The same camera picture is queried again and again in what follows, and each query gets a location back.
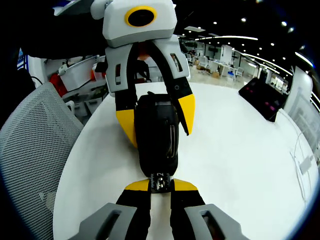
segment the robotic arm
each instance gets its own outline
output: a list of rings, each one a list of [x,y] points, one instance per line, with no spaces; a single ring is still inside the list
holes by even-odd
[[[116,116],[126,135],[137,147],[135,133],[134,62],[139,43],[158,65],[187,135],[191,134],[195,115],[195,97],[187,77],[189,68],[173,35],[177,17],[171,0],[95,0],[91,5],[94,19],[103,20],[107,85],[115,93]]]
[[[172,1],[94,0],[91,14],[104,18],[103,35],[110,46],[105,49],[107,85],[115,93],[117,119],[138,147],[141,169],[149,179],[128,185],[116,204],[107,203],[82,221],[71,239],[146,239],[151,194],[170,192],[174,239],[247,240],[240,224],[215,205],[206,205],[194,185],[172,179],[178,167],[178,124],[191,134],[195,114],[188,63],[173,35],[177,18]],[[142,42],[168,94],[148,92],[138,101],[134,75]]]

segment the white bin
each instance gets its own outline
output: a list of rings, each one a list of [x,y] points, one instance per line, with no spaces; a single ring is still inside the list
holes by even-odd
[[[97,57],[93,56],[78,62],[67,69],[59,70],[59,75],[66,90],[70,92],[90,81],[92,67],[96,62]]]

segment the white table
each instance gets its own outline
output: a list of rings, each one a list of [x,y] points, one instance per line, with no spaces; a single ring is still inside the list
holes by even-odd
[[[203,200],[238,221],[249,239],[284,239],[305,209],[290,154],[300,130],[284,111],[275,123],[266,121],[235,89],[190,85],[196,98],[194,127],[186,136],[180,126],[174,177],[196,185]],[[138,97],[147,91],[166,92],[163,82],[137,84],[136,90]],[[304,156],[312,154],[303,134],[299,140]],[[308,176],[302,176],[307,201],[318,180],[314,160],[308,172],[310,185]],[[54,239],[75,235],[82,220],[115,203],[128,184],[143,179],[138,151],[116,119],[115,99],[108,96],[65,164],[54,204]],[[169,193],[152,195],[147,239],[173,239],[170,212]]]
[[[209,60],[209,67],[210,67],[210,71],[211,72],[215,72],[216,69],[218,68],[218,66],[222,67],[222,70],[220,72],[220,79],[221,79],[222,76],[227,76],[228,75],[228,71],[227,71],[227,73],[225,71],[226,69],[228,69],[228,70],[232,70],[232,72],[233,72],[232,79],[233,79],[233,81],[236,81],[236,71],[237,71],[236,68],[234,68],[232,66],[229,66],[229,65],[226,65],[226,64],[221,63],[221,62]]]

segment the cable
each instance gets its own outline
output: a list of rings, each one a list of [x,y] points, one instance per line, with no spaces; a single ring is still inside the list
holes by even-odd
[[[38,82],[42,85],[43,83],[39,80],[39,78],[37,78],[36,76],[31,76],[32,79],[37,79]]]
[[[297,162],[296,162],[296,150],[297,150],[297,145],[298,145],[298,142],[299,142],[299,148],[301,150],[301,154],[302,154],[302,157],[303,157],[303,160],[305,160],[305,155],[304,155],[304,151],[302,150],[302,147],[301,147],[301,143],[300,143],[300,136],[304,133],[304,131],[301,131],[300,133],[298,132],[298,130],[296,129],[296,126],[291,122],[293,121],[293,119],[289,119],[286,115],[284,115],[281,111],[280,111],[281,115],[284,116],[289,122],[290,124],[293,126],[296,134],[298,135],[297,139],[296,139],[296,143],[295,143],[295,146],[294,146],[294,153],[292,155],[292,153],[290,153],[291,157],[293,158],[293,161],[294,161],[294,164],[295,164],[295,173],[296,173],[296,176],[298,178],[298,183],[299,183],[299,186],[300,186],[300,190],[301,190],[301,195],[302,195],[302,199],[304,201],[304,204],[306,205],[306,193],[305,193],[305,186],[303,184],[303,177],[301,176],[301,183],[300,183],[300,180],[299,180],[299,177],[298,177],[298,171],[299,171],[299,167],[297,166]],[[310,180],[310,174],[309,174],[309,170],[306,171],[307,174],[308,174],[308,181],[309,181],[309,188],[310,188],[310,194],[312,193],[312,187],[311,187],[311,180]]]

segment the office floor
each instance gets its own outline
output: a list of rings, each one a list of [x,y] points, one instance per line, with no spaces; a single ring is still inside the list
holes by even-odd
[[[230,82],[227,80],[225,76],[221,77],[221,79],[214,78],[212,77],[212,74],[206,73],[206,72],[201,72],[200,70],[197,70],[197,67],[190,66],[190,74],[191,74],[191,80],[190,82],[192,83],[202,83],[202,84],[211,84],[211,85],[217,85],[217,86],[224,86],[228,88],[233,88],[233,89],[241,89],[245,83],[248,83],[252,77],[250,78],[249,76],[237,76],[235,82]]]

